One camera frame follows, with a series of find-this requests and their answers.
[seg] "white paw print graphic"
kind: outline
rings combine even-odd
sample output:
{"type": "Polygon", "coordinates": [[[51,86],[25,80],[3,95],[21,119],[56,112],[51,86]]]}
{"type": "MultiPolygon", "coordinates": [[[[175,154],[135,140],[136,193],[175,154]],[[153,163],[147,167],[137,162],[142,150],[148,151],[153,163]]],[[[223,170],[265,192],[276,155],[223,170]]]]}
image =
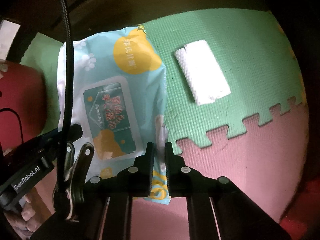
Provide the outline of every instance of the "white paw print graphic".
{"type": "Polygon", "coordinates": [[[81,41],[76,41],[76,42],[74,42],[74,44],[73,44],[73,46],[74,46],[74,48],[76,49],[82,49],[83,47],[85,47],[85,45],[86,45],[86,43],[85,43],[85,41],[87,40],[87,38],[85,38],[85,39],[83,39],[83,40],[81,40],[81,41]]]}
{"type": "Polygon", "coordinates": [[[89,71],[91,68],[94,68],[94,63],[97,61],[95,57],[93,57],[93,53],[89,55],[82,55],[81,57],[81,65],[84,67],[86,71],[89,71]]]}

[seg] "black cable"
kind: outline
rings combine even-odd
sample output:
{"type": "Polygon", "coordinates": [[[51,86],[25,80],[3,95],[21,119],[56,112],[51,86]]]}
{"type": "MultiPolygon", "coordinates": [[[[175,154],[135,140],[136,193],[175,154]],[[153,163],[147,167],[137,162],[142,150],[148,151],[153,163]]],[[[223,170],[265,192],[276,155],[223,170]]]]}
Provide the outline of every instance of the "black cable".
{"type": "Polygon", "coordinates": [[[19,126],[20,126],[21,144],[23,144],[24,141],[23,141],[23,133],[22,133],[22,124],[21,124],[21,119],[20,119],[18,113],[16,111],[12,110],[11,108],[7,108],[7,107],[0,109],[0,113],[4,112],[4,111],[9,111],[17,117],[18,122],[19,122],[19,126]]]}
{"type": "Polygon", "coordinates": [[[61,4],[61,17],[66,32],[66,92],[64,101],[63,125],[61,132],[61,140],[59,144],[59,154],[57,158],[57,184],[60,192],[65,191],[64,186],[64,162],[66,159],[67,137],[71,125],[72,116],[72,100],[73,100],[73,40],[70,30],[69,12],[66,0],[59,0],[61,4]]]}

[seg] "yellow circle graphic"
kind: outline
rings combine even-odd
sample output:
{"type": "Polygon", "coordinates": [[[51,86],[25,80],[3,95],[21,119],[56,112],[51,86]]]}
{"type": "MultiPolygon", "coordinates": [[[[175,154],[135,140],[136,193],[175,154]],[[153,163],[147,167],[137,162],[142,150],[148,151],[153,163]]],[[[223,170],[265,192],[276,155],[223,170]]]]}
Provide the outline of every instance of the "yellow circle graphic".
{"type": "Polygon", "coordinates": [[[144,31],[138,29],[116,41],[113,57],[120,69],[133,75],[156,70],[161,66],[161,58],[153,50],[144,31]]]}

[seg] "plastic package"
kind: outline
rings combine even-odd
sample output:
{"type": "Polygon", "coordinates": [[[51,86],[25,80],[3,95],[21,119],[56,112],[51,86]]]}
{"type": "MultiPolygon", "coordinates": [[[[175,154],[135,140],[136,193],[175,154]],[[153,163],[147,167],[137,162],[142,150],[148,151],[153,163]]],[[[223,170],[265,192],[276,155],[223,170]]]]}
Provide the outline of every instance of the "plastic package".
{"type": "MultiPolygon", "coordinates": [[[[83,136],[74,142],[76,155],[91,142],[95,154],[86,181],[116,176],[157,144],[150,200],[168,204],[163,146],[166,68],[148,40],[143,25],[97,33],[74,42],[75,69],[72,123],[83,136]]],[[[62,127],[66,50],[58,58],[58,94],[62,127]]]]}

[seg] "screw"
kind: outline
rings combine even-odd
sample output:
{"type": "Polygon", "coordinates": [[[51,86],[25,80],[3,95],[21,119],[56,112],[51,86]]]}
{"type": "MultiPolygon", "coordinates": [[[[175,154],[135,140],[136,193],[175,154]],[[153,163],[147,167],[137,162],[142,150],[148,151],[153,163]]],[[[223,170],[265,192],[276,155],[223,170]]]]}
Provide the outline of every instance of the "screw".
{"type": "Polygon", "coordinates": [[[222,176],[222,177],[220,177],[220,178],[218,179],[218,181],[219,181],[221,184],[227,184],[227,183],[229,182],[229,179],[228,179],[227,177],[222,176]]]}
{"type": "Polygon", "coordinates": [[[100,181],[100,177],[98,177],[98,176],[93,176],[91,179],[90,179],[90,182],[92,183],[92,184],[96,184],[96,183],[98,183],[100,181]]]}
{"type": "Polygon", "coordinates": [[[128,169],[128,171],[129,171],[130,173],[136,173],[136,172],[138,171],[138,168],[135,167],[135,166],[131,166],[131,167],[128,169]]]}
{"type": "Polygon", "coordinates": [[[182,171],[183,173],[189,173],[189,172],[191,171],[191,169],[190,169],[189,167],[185,166],[185,167],[182,167],[182,168],[181,168],[181,171],[182,171]]]}

